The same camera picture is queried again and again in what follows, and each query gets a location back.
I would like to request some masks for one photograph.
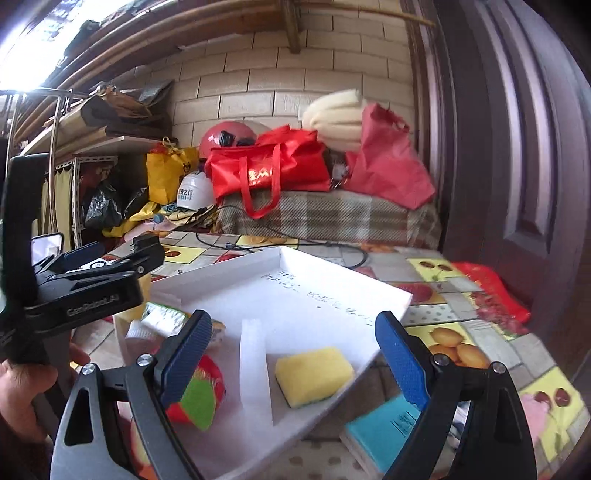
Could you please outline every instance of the curtain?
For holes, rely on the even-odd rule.
[[[64,252],[72,249],[72,174],[71,167],[56,172],[57,230],[64,236]],[[41,215],[37,221],[37,234],[44,235],[49,231],[49,182],[46,181],[41,192]]]

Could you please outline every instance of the door panel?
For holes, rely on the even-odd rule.
[[[575,286],[591,297],[591,88],[521,0],[406,1],[437,21],[437,33],[421,37],[437,71],[425,69],[417,91],[443,101],[441,118],[419,121],[431,127],[443,253],[493,267],[572,373],[591,346],[591,320],[573,310]]]

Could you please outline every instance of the white tray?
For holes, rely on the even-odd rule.
[[[177,426],[176,431],[205,478],[233,480],[266,467],[328,413],[379,351],[376,315],[391,310],[402,318],[411,294],[312,255],[278,247],[152,284],[151,301],[179,300],[185,312],[202,309],[226,325],[221,347],[210,354],[222,370],[226,398],[208,431],[189,425]],[[267,349],[272,426],[256,431],[245,418],[240,400],[244,319],[261,321]],[[274,377],[277,358],[325,346],[340,349],[353,365],[355,378],[327,400],[289,408]]]

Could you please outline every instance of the book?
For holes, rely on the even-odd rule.
[[[371,479],[382,478],[402,450],[420,413],[399,395],[349,422],[340,439]]]

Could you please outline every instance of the white helmet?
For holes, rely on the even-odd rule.
[[[183,178],[177,193],[177,206],[199,210],[216,203],[212,181],[203,172],[192,172]]]

